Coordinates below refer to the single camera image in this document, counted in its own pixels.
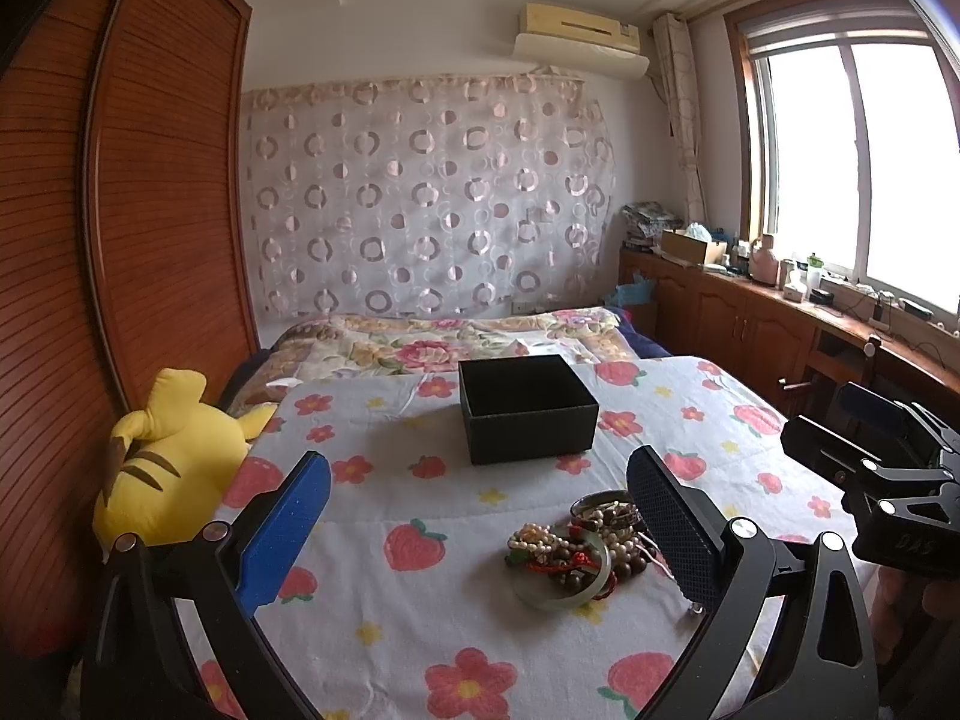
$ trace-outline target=floral bedspread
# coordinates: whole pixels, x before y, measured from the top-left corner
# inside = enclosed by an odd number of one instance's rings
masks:
[[[442,373],[460,360],[560,354],[568,362],[635,360],[603,308],[584,308],[502,319],[380,319],[332,314],[287,330],[277,350],[233,399],[241,415],[257,403],[280,403],[283,378],[301,381]]]
[[[323,717],[634,717],[698,624],[678,587],[649,567],[606,600],[537,613],[512,592],[503,556],[524,522],[552,523],[582,495],[622,487],[644,443],[727,517],[795,541],[826,530],[853,539],[839,490],[782,453],[782,417],[712,362],[574,370],[600,404],[592,449],[498,466],[469,464],[456,372],[328,379],[287,394],[217,515],[234,519],[304,451],[328,458],[328,507],[277,600],[256,613]],[[746,696],[778,603],[768,601],[717,715]],[[217,707],[238,716],[195,611],[181,614]]]

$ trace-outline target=wooden slatted panel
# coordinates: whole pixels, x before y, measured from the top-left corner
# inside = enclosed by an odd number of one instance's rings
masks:
[[[133,407],[162,367],[200,370],[215,398],[254,348],[234,220],[248,9],[124,0],[122,11],[95,112],[104,328]]]
[[[119,416],[78,235],[88,86],[114,0],[52,0],[0,79],[0,632],[40,654],[75,637]]]

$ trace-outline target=blue gripper pad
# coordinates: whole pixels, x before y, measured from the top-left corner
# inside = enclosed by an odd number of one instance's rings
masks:
[[[627,488],[680,592],[712,611],[721,596],[724,548],[716,525],[726,522],[723,514],[701,490],[680,485],[649,446],[630,456]]]
[[[240,557],[237,598],[247,615],[277,598],[329,498],[330,465],[319,452],[308,452],[277,490],[274,507]]]

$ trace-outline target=textured gripper pad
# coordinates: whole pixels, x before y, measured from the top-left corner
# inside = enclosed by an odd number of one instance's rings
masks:
[[[688,501],[685,488],[649,446],[630,456],[627,488],[680,591],[712,611],[720,597],[722,556],[707,533],[709,524],[690,508],[695,502]]]

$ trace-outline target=stuffed animal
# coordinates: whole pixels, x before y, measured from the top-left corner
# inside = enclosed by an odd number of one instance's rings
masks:
[[[110,432],[109,468],[93,509],[104,551],[137,533],[147,546],[190,541],[209,522],[255,439],[277,409],[258,406],[239,419],[200,403],[206,378],[165,368],[147,407]],[[143,445],[127,459],[134,440]]]

